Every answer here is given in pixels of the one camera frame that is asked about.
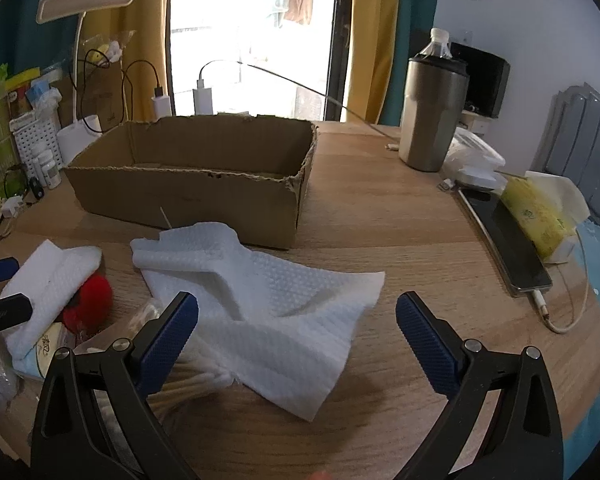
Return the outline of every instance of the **smartphone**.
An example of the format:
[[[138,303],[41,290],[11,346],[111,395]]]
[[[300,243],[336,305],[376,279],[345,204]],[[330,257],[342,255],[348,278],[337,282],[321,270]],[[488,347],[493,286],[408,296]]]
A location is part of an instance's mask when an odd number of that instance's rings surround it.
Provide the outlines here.
[[[461,187],[458,194],[484,233],[512,296],[551,288],[553,282],[535,245],[497,195],[467,187]]]

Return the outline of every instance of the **wood grain tabletop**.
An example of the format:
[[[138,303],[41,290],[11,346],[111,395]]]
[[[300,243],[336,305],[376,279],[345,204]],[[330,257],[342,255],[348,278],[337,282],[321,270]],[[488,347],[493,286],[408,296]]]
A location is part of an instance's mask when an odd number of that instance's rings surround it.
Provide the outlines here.
[[[396,130],[387,130],[395,134]],[[541,349],[568,436],[600,391],[600,306],[567,335],[541,323],[527,298],[512,298],[480,233],[440,177],[411,170],[366,126],[318,123],[318,145],[295,248],[281,258],[344,272],[384,270],[375,309],[360,323],[346,368],[315,420],[305,422],[239,384],[187,403],[172,439],[203,480],[303,480],[326,469],[335,480],[393,479],[437,419],[446,399],[433,392],[395,322],[395,301],[415,290],[462,338],[488,349]],[[23,262],[49,238],[62,248],[102,248],[114,291],[109,322],[141,306],[149,291],[131,261],[133,238],[153,228],[84,212],[66,179],[16,220],[0,258]],[[550,269],[552,319],[568,323],[586,286],[575,262]],[[29,459],[27,434],[41,385],[25,381],[0,433]],[[458,461],[470,462],[493,412],[488,396]]]

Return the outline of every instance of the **brown cardboard carton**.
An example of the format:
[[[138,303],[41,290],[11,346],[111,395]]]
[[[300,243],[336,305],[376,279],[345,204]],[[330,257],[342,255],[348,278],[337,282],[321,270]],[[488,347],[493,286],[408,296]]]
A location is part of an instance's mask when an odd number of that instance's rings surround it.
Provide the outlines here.
[[[224,222],[240,241],[293,246],[316,128],[270,116],[125,123],[65,169],[91,213],[167,228]]]
[[[64,128],[74,122],[73,89],[69,76],[52,83],[62,94],[58,106],[58,118]],[[97,114],[100,128],[110,130],[122,118],[122,66],[120,62],[111,63],[108,68],[87,66],[87,91],[82,103],[82,72],[78,74],[78,118]]]

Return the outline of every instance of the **textured white tissue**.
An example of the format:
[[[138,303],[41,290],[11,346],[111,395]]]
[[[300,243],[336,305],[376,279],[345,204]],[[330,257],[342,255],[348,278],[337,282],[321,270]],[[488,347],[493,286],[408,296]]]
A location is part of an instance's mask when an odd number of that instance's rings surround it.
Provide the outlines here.
[[[42,242],[3,288],[0,298],[22,293],[33,308],[31,319],[2,332],[14,360],[22,359],[54,322],[71,297],[100,266],[97,247],[62,250]]]
[[[155,298],[198,299],[187,349],[219,365],[281,408],[313,420],[349,355],[356,324],[378,301],[384,272],[312,269],[243,247],[225,224],[164,231],[131,242]]]

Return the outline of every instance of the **white basket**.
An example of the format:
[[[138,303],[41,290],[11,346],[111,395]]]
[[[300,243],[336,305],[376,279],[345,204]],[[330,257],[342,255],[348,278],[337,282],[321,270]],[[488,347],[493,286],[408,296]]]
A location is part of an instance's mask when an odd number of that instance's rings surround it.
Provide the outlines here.
[[[50,118],[38,119],[13,133],[13,137],[16,139],[18,153],[20,154],[20,160],[27,165],[27,175],[29,178],[36,176],[31,149],[37,142],[40,142],[40,140],[46,142],[46,145],[54,154],[54,161],[58,165],[58,168],[62,168],[62,155],[60,155],[57,137],[59,130],[60,121],[58,120],[58,114],[54,112]]]

